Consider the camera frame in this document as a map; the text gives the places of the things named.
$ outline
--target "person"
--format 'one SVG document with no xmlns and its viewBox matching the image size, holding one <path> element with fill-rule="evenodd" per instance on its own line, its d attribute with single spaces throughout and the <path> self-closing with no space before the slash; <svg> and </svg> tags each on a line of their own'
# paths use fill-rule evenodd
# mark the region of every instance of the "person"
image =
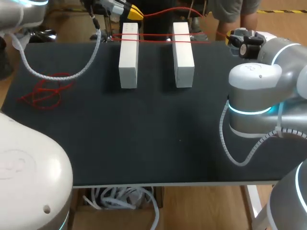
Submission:
<svg viewBox="0 0 307 230">
<path fill-rule="evenodd" d="M 212 12 L 214 18 L 219 20 L 215 40 L 225 40 L 227 32 L 236 29 L 239 17 L 240 27 L 256 30 L 260 2 L 261 0 L 207 0 L 206 12 Z"/>
<path fill-rule="evenodd" d="M 174 7 L 175 0 L 128 0 L 130 4 L 137 6 L 143 14 L 156 13 Z M 132 22 L 126 18 L 120 19 L 120 31 L 123 23 Z M 168 34 L 173 22 L 173 12 L 166 12 L 157 16 L 144 18 L 144 34 Z M 166 36 L 144 36 L 145 40 L 166 40 Z"/>
</svg>

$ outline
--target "black table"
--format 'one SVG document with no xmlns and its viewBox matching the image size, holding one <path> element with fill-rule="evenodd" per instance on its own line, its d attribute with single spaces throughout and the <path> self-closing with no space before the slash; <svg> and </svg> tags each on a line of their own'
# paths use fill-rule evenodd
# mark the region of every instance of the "black table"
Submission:
<svg viewBox="0 0 307 230">
<path fill-rule="evenodd" d="M 29 64 L 45 74 L 78 72 L 94 44 L 29 44 Z M 280 180 L 306 156 L 307 142 L 272 138 L 246 167 L 233 165 L 219 139 L 228 73 L 240 60 L 224 43 L 193 45 L 193 88 L 175 87 L 171 44 L 140 44 L 138 88 L 122 90 L 120 44 L 102 44 L 61 105 L 36 110 L 16 99 L 39 81 L 23 64 L 3 112 L 58 142 L 73 167 L 74 186 L 114 184 L 255 184 Z M 257 139 L 234 135 L 225 118 L 229 151 L 243 161 Z"/>
</svg>

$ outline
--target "red rope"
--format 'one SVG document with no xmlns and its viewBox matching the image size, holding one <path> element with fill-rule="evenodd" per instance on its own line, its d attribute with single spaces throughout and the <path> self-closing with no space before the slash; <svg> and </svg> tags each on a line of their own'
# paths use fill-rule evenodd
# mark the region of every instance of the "red rope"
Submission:
<svg viewBox="0 0 307 230">
<path fill-rule="evenodd" d="M 139 40 L 139 39 L 125 39 L 125 38 L 112 38 L 113 41 L 134 41 L 134 42 L 148 42 L 148 43 L 198 43 L 209 44 L 208 41 L 151 41 L 151 40 Z"/>
<path fill-rule="evenodd" d="M 189 8 L 189 7 L 183 7 L 183 6 L 172 7 L 172 8 L 169 8 L 169 9 L 166 9 L 166 10 L 163 10 L 163 11 L 159 11 L 159 12 L 156 12 L 156 13 L 145 14 L 144 17 L 152 17 L 152 16 L 156 16 L 156 15 L 159 15 L 159 14 L 162 14 L 162 13 L 166 13 L 166 12 L 169 12 L 169 11 L 174 11 L 174 10 L 188 10 L 188 11 L 194 12 L 194 13 L 196 13 L 198 16 L 200 16 L 206 22 L 205 16 L 203 16 L 201 13 L 199 13 L 195 9 L 192 9 L 192 8 Z M 216 33 L 221 35 L 221 36 L 226 37 L 225 34 L 222 34 L 222 33 L 218 32 L 218 31 Z"/>
<path fill-rule="evenodd" d="M 56 73 L 56 74 L 51 75 L 51 77 L 63 77 L 63 76 L 70 76 L 70 74 L 68 74 L 68 73 Z M 56 88 L 56 89 L 44 88 L 43 85 L 47 82 L 50 82 L 50 81 L 41 80 L 39 83 L 37 83 L 34 86 L 34 89 L 31 93 L 29 93 L 25 96 L 22 96 L 18 100 L 24 101 L 24 102 L 26 102 L 27 104 L 31 105 L 32 107 L 34 107 L 36 109 L 48 110 L 48 109 L 54 109 L 54 108 L 58 107 L 58 105 L 61 103 L 60 92 L 70 88 L 73 85 L 73 82 L 68 84 L 68 85 L 62 86 L 61 82 L 58 81 L 57 83 L 58 83 L 59 87 Z M 44 97 L 39 97 L 39 95 L 43 92 L 48 92 L 48 93 L 50 93 L 50 95 L 44 96 Z M 48 99 L 51 99 L 55 96 L 58 97 L 58 100 L 54 104 L 49 105 L 49 106 L 38 105 L 38 103 L 41 103 L 41 102 L 46 101 Z"/>
<path fill-rule="evenodd" d="M 168 11 L 174 11 L 174 10 L 189 10 L 191 12 L 194 12 L 196 13 L 197 15 L 199 15 L 204 21 L 205 21 L 205 17 L 199 13 L 198 11 L 192 9 L 192 8 L 189 8 L 189 7 L 173 7 L 173 8 L 169 8 L 169 9 L 166 9 L 166 10 L 163 10 L 163 11 L 159 11 L 159 12 L 156 12 L 156 13 L 151 13 L 151 14 L 145 14 L 144 15 L 144 18 L 146 17 L 152 17 L 152 16 L 156 16 L 156 15 L 159 15 L 159 14 L 162 14 L 162 13 L 166 13 Z M 219 35 L 222 35 L 224 37 L 226 37 L 225 34 L 222 34 L 220 32 L 216 32 L 217 34 Z M 199 33 L 191 33 L 191 34 L 114 34 L 113 36 L 122 36 L 122 35 L 143 35 L 143 36 L 174 36 L 174 35 L 199 35 L 199 34 L 209 34 L 208 32 L 199 32 Z M 133 39 L 122 39 L 122 38 L 116 38 L 116 37 L 113 37 L 112 38 L 113 41 L 137 41 L 137 42 L 148 42 L 148 43 L 168 43 L 168 42 L 171 42 L 171 43 L 199 43 L 199 44 L 208 44 L 210 42 L 208 41 L 150 41 L 150 40 L 133 40 Z"/>
</svg>

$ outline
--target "white block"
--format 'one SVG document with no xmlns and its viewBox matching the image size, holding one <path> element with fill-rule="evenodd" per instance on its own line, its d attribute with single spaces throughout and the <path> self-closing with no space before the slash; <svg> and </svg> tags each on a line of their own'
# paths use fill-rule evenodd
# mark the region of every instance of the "white block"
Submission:
<svg viewBox="0 0 307 230">
<path fill-rule="evenodd" d="M 124 23 L 122 39 L 138 40 L 139 28 L 137 23 Z M 138 41 L 121 41 L 119 57 L 120 85 L 123 89 L 135 89 L 138 83 Z"/>
<path fill-rule="evenodd" d="M 173 41 L 190 42 L 188 23 L 173 24 Z M 191 43 L 174 42 L 174 69 L 177 88 L 192 87 L 194 77 L 194 58 Z"/>
</svg>

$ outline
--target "wooden floor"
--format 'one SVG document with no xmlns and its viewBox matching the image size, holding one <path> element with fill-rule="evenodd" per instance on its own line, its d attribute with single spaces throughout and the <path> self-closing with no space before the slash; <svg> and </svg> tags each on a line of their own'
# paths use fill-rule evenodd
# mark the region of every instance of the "wooden floor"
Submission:
<svg viewBox="0 0 307 230">
<path fill-rule="evenodd" d="M 264 0 L 263 10 L 306 10 L 307 0 Z M 58 42 L 87 42 L 94 28 L 86 14 L 56 17 L 48 25 L 58 32 Z M 209 15 L 206 20 L 209 37 L 214 37 L 217 21 Z M 260 14 L 259 31 L 271 32 L 307 45 L 307 14 Z M 19 55 L 11 45 L 10 59 L 18 66 Z M 12 77 L 0 82 L 2 105 Z M 258 186 L 261 203 L 267 202 L 271 186 Z M 138 230 L 149 229 L 154 218 L 151 210 L 133 213 L 112 211 L 107 213 L 77 213 L 74 230 Z M 160 211 L 159 230 L 247 230 L 248 214 L 239 186 L 220 187 L 166 187 L 164 207 Z"/>
</svg>

